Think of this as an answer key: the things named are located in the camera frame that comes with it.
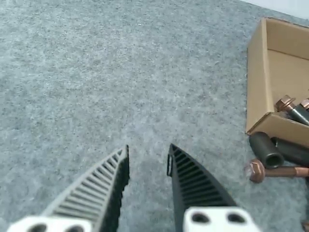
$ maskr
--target gray carpet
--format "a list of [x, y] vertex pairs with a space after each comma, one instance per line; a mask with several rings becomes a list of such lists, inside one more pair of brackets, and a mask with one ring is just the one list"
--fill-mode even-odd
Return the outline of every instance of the gray carpet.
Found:
[[263, 16], [309, 25], [237, 0], [3, 1], [0, 230], [129, 144], [119, 231], [173, 232], [173, 142], [264, 231], [302, 231], [303, 179], [243, 174], [246, 46]]

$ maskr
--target cardboard box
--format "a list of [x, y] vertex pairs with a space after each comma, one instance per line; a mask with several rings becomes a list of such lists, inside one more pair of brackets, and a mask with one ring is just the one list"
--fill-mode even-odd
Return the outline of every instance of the cardboard box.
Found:
[[309, 97], [309, 29], [263, 18], [248, 46], [248, 134], [263, 131], [309, 147], [309, 127], [276, 112], [285, 94], [295, 104]]

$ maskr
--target black pipe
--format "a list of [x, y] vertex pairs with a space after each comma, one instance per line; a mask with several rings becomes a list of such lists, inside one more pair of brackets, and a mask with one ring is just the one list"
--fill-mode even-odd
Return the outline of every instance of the black pipe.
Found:
[[277, 137], [271, 140], [286, 161], [309, 167], [309, 148]]
[[265, 168], [277, 168], [284, 163], [284, 158], [264, 132], [256, 132], [249, 137], [249, 143], [255, 156]]
[[301, 104], [289, 111], [288, 114], [295, 121], [309, 126], [309, 112]]

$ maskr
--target bolt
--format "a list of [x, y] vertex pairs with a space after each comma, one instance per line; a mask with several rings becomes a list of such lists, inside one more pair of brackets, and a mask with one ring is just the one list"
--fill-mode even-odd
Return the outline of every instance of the bolt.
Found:
[[280, 111], [291, 111], [295, 108], [294, 102], [295, 98], [290, 98], [289, 95], [284, 95], [279, 101], [276, 102], [276, 108]]
[[303, 226], [303, 230], [304, 230], [305, 232], [309, 232], [309, 221], [304, 221], [304, 222], [302, 222], [301, 224], [302, 224], [302, 226]]
[[301, 103], [300, 103], [306, 110], [309, 109], [309, 98], [304, 99]]
[[262, 162], [253, 159], [248, 166], [251, 172], [250, 180], [261, 183], [266, 176], [269, 177], [308, 177], [309, 168], [305, 167], [279, 167], [275, 169], [265, 169]]

